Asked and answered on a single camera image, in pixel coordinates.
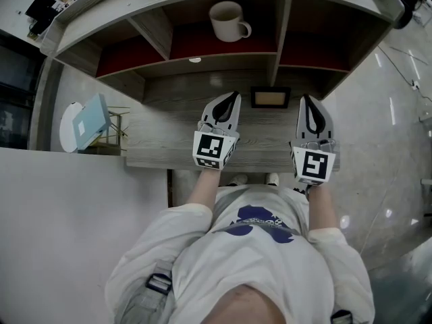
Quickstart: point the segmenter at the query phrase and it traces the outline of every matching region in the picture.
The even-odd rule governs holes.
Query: black monitor
[[[26,15],[35,20],[41,20],[45,18],[47,11],[54,3],[55,0],[34,0],[28,8]]]

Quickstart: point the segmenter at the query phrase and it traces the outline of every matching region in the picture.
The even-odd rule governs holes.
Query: white sneaker
[[[276,185],[279,186],[279,176],[277,173],[267,173],[265,174],[265,184],[266,185]]]
[[[245,183],[247,182],[248,182],[248,176],[246,174],[238,174],[231,179],[228,186],[245,185]]]

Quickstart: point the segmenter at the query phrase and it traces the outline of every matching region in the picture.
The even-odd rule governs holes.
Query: shelf divider
[[[127,18],[165,60],[169,59],[173,26],[161,7]]]
[[[278,0],[276,3],[276,33],[275,40],[277,45],[277,53],[275,57],[269,58],[267,64],[267,80],[269,86],[275,85],[277,69],[281,59],[281,54],[284,49],[284,40],[286,28],[288,26],[288,18],[290,17],[292,0]]]

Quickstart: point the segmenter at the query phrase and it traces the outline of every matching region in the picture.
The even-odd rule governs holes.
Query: white round object
[[[350,225],[350,217],[348,215],[342,216],[340,219],[340,227],[345,230]]]
[[[76,139],[74,134],[74,126],[72,121],[81,112],[82,106],[78,102],[70,104],[60,121],[60,144],[63,150],[67,153],[72,153],[76,150]]]

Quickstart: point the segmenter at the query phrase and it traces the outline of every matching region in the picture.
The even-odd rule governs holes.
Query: cable
[[[378,46],[378,48],[384,53],[384,55],[389,59],[389,61],[391,62],[391,64],[394,66],[394,68],[396,68],[396,71],[399,72],[399,74],[401,75],[401,77],[405,80],[405,82],[409,85],[412,86],[412,82],[410,82],[409,80],[407,80],[404,75],[402,74],[402,72],[398,69],[398,67],[396,66],[396,64],[392,61],[392,59],[390,59],[390,57],[387,55],[387,53],[380,47]]]
[[[399,72],[399,74],[401,75],[401,77],[405,80],[405,82],[412,88],[414,86],[414,80],[411,80],[411,82],[409,80],[407,80],[405,78],[405,76],[401,73],[401,71],[398,69],[398,67],[396,66],[396,64],[392,61],[392,59],[390,59],[390,57],[387,55],[387,53],[380,47],[378,46],[378,48],[384,53],[384,55],[389,59],[389,61],[391,62],[391,64],[394,66],[394,68],[396,68],[396,71]],[[420,88],[418,86],[415,86],[415,88],[418,90],[418,93],[420,94],[420,96],[422,96],[422,98],[430,100],[432,102],[432,99],[430,99],[428,96],[423,96],[423,94],[420,91]]]
[[[431,102],[432,102],[432,100],[428,97],[428,96],[423,96],[422,95],[422,93],[421,93],[421,91],[420,91],[420,88],[417,86],[417,90],[418,90],[418,93],[420,94],[420,96],[422,96],[422,98],[424,98],[424,99],[428,99],[428,100],[430,100]]]
[[[418,60],[418,61],[420,61],[420,62],[423,62],[425,65],[429,66],[429,64],[428,64],[426,61],[423,61],[422,59],[419,59],[418,57],[415,57],[414,55],[411,55],[410,53],[407,53],[407,52],[405,52],[405,51],[402,51],[402,50],[397,49],[397,48],[392,47],[392,46],[389,46],[389,48],[391,48],[391,49],[393,49],[393,50],[395,50],[395,51],[399,51],[399,52],[401,52],[401,53],[403,53],[403,54],[407,54],[407,56],[409,56],[409,57],[413,57],[414,59],[416,59],[416,60]]]

